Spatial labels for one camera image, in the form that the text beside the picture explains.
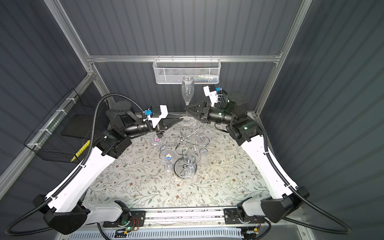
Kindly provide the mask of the clear champagne flute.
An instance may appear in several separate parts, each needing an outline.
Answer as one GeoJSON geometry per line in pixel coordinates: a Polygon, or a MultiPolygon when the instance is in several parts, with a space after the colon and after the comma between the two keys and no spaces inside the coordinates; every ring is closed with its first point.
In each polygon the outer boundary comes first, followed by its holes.
{"type": "Polygon", "coordinates": [[[191,117],[189,112],[187,111],[187,107],[189,106],[195,92],[195,78],[192,76],[185,76],[182,79],[182,96],[186,105],[186,116],[182,117],[182,121],[179,124],[182,127],[196,127],[198,121],[191,117]]]}

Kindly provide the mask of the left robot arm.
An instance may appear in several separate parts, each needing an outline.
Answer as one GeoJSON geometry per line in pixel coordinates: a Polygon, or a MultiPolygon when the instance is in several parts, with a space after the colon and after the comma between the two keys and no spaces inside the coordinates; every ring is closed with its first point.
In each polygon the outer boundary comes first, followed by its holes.
{"type": "Polygon", "coordinates": [[[110,120],[109,127],[89,145],[91,152],[87,162],[78,165],[80,172],[57,196],[51,191],[34,199],[37,205],[52,198],[40,211],[46,224],[63,235],[94,223],[111,222],[123,228],[130,225],[132,215],[122,201],[90,204],[84,201],[85,193],[99,174],[132,144],[133,138],[151,132],[161,138],[165,130],[183,120],[180,116],[170,115],[165,105],[151,106],[139,118],[129,101],[115,103],[107,109],[106,116],[110,120]]]}

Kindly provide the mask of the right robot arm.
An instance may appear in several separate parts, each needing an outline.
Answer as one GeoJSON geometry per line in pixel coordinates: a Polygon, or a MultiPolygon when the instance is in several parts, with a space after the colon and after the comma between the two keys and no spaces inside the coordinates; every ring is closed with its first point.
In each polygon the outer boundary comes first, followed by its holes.
{"type": "Polygon", "coordinates": [[[248,100],[239,93],[228,93],[225,106],[215,106],[213,101],[200,101],[186,106],[186,111],[204,124],[226,126],[226,132],[247,153],[267,184],[270,197],[258,200],[249,198],[238,204],[240,219],[266,217],[277,223],[297,210],[309,193],[289,177],[268,148],[268,138],[262,126],[247,114],[248,100]]]}

